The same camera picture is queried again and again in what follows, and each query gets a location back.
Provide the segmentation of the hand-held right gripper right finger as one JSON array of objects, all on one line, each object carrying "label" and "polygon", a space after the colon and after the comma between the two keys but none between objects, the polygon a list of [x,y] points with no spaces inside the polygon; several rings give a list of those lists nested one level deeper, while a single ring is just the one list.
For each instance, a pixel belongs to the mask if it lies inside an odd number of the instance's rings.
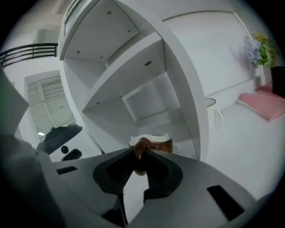
[{"label": "hand-held right gripper right finger", "polygon": [[[266,204],[211,165],[183,156],[152,152],[176,163],[183,172],[180,185],[167,197],[147,199],[129,228],[254,228],[249,222]],[[230,220],[211,192],[220,186],[243,213]]]}]

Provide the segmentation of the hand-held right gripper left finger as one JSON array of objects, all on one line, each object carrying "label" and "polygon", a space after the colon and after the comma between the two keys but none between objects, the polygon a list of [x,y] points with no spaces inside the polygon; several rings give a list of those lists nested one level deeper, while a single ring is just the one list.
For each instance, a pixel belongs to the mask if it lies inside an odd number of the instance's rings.
[{"label": "hand-held right gripper left finger", "polygon": [[53,163],[43,154],[43,173],[64,228],[124,228],[123,178],[130,177],[132,149]]}]

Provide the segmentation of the brown cup with white rim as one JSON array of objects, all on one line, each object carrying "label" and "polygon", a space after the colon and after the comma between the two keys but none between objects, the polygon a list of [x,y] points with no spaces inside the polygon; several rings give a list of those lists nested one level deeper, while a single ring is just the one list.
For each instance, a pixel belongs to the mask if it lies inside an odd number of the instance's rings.
[{"label": "brown cup with white rim", "polygon": [[137,175],[144,176],[146,174],[145,160],[146,151],[164,151],[173,152],[173,141],[168,133],[162,135],[142,134],[131,136],[129,147],[134,149],[134,171]]}]

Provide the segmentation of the white shelf compartment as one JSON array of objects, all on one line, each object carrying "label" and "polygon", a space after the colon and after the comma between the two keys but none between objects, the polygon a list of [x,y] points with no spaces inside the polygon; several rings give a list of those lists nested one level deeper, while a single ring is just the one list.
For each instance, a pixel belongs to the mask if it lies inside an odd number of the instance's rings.
[{"label": "white shelf compartment", "polygon": [[125,93],[118,92],[114,85],[104,85],[93,91],[82,113],[103,153],[127,148],[132,137],[168,134],[173,141],[174,154],[198,158],[166,73]]}]

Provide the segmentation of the white machine with black top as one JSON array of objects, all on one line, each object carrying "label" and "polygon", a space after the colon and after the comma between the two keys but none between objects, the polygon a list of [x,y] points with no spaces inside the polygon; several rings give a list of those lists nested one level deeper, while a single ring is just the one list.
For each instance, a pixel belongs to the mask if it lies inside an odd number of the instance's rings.
[{"label": "white machine with black top", "polygon": [[103,154],[92,137],[78,124],[51,130],[39,143],[37,151],[48,154],[53,163]]}]

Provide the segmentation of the white shelf cabinet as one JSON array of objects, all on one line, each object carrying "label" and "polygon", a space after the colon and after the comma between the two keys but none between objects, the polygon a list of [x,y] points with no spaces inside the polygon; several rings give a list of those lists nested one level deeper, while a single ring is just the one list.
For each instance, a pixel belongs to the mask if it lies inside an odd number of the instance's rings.
[{"label": "white shelf cabinet", "polygon": [[[59,60],[68,102],[98,146],[82,113],[93,91],[114,85],[125,93],[166,73],[197,160],[259,199],[285,170],[285,114],[268,121],[236,103],[268,79],[244,51],[244,37],[256,32],[269,30],[245,0],[89,0]],[[213,129],[206,98],[224,113]]]}]

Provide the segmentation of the white enamel mug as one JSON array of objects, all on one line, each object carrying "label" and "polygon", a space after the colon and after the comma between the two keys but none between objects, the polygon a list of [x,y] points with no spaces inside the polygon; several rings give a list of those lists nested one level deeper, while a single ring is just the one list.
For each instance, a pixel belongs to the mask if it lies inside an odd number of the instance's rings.
[{"label": "white enamel mug", "polygon": [[217,102],[213,98],[205,99],[207,112],[208,112],[208,123],[209,128],[213,129],[214,127],[219,126],[224,121],[224,113],[217,106]]}]

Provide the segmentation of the pink folded cloth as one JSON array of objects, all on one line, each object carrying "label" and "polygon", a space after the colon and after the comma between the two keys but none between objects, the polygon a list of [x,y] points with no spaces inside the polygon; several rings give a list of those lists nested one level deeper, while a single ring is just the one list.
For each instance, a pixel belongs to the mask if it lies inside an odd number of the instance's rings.
[{"label": "pink folded cloth", "polygon": [[236,103],[268,121],[285,114],[285,98],[274,94],[272,85],[259,87],[253,94],[242,93]]}]

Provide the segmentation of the black balcony railing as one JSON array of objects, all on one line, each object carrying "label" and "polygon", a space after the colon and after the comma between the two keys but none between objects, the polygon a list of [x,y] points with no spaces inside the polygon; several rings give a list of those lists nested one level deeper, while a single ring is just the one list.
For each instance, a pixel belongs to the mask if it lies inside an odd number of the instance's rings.
[{"label": "black balcony railing", "polygon": [[22,45],[0,53],[0,65],[4,68],[15,63],[44,57],[57,56],[58,43]]}]

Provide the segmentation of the purple and yellow flower bouquet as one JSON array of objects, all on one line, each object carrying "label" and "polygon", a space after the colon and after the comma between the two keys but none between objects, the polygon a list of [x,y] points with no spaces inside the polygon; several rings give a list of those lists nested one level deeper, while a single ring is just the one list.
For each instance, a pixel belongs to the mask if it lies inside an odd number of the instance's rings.
[{"label": "purple and yellow flower bouquet", "polygon": [[259,66],[276,67],[277,50],[273,41],[266,34],[256,33],[244,37],[244,50],[249,64],[257,69]]}]

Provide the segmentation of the white arched cabinet door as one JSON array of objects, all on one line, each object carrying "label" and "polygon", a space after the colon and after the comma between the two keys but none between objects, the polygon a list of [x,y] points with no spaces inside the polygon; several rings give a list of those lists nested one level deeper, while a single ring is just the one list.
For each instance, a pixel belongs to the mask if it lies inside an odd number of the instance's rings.
[{"label": "white arched cabinet door", "polygon": [[64,43],[68,36],[68,33],[70,32],[74,22],[78,18],[80,10],[85,7],[88,1],[89,0],[73,0],[63,16],[57,46],[57,56],[60,60],[62,60],[64,56]]}]

